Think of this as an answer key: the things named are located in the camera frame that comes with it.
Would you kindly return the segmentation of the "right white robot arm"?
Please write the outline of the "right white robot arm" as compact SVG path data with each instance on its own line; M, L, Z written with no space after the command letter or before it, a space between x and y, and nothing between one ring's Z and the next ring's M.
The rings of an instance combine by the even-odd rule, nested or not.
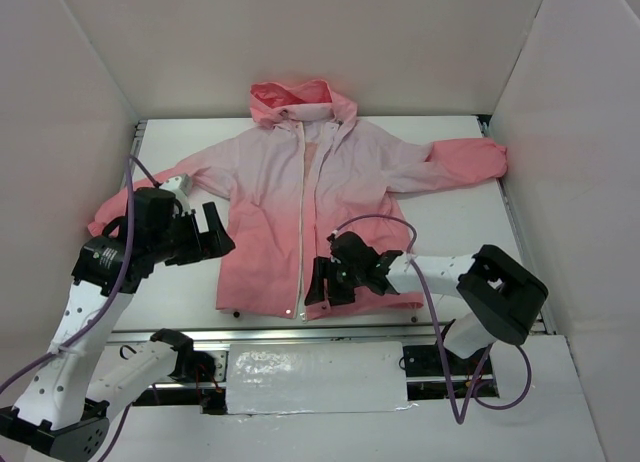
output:
M459 372L478 350L498 341L523 345L549 295L543 282L495 245L437 257L378 253L354 232L332 235L329 242L330 255L314 259L308 308L353 305L359 289L378 299L417 292L466 302L470 313L450 325L434 352L446 373Z

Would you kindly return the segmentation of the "pink gradient hooded jacket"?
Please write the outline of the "pink gradient hooded jacket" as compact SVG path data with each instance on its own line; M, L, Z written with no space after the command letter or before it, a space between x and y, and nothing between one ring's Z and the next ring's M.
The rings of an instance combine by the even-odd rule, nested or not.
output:
M505 175L507 150L485 137L416 145L361 119L326 81L250 90L254 125L154 175L187 175L230 203L234 250L222 261L218 309L293 319L328 236L349 223L377 251L405 248L400 193L474 186Z

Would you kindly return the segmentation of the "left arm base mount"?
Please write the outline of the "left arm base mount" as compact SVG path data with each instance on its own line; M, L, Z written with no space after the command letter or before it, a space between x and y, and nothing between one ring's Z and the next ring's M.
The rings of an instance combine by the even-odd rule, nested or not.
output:
M224 408L225 390L214 377L216 359L213 356L195 350L190 337L172 329L160 329L150 341L164 343L174 352L176 360L169 364L171 371L167 377L172 382L192 383L199 406L206 413Z

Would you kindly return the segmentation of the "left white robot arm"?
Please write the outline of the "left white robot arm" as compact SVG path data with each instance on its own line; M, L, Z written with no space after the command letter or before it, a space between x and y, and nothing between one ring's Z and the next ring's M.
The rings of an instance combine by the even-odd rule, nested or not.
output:
M113 419L149 386L213 378L215 358L172 329L153 333L119 367L93 378L116 322L156 265L198 263L234 249L215 204L202 209L206 231L178 190L138 189L125 214L83 245L49 349L28 365L33 378L23 394L1 411L2 436L58 461L88 461Z

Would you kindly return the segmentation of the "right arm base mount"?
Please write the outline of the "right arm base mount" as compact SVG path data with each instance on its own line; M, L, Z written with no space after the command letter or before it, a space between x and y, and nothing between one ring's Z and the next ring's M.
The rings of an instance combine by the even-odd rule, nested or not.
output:
M448 398L446 378L440 353L435 343L404 345L398 361L405 373L407 396L410 401L444 400ZM470 358L461 359L445 351L456 399L462 400L469 391L472 376L484 350L476 351Z

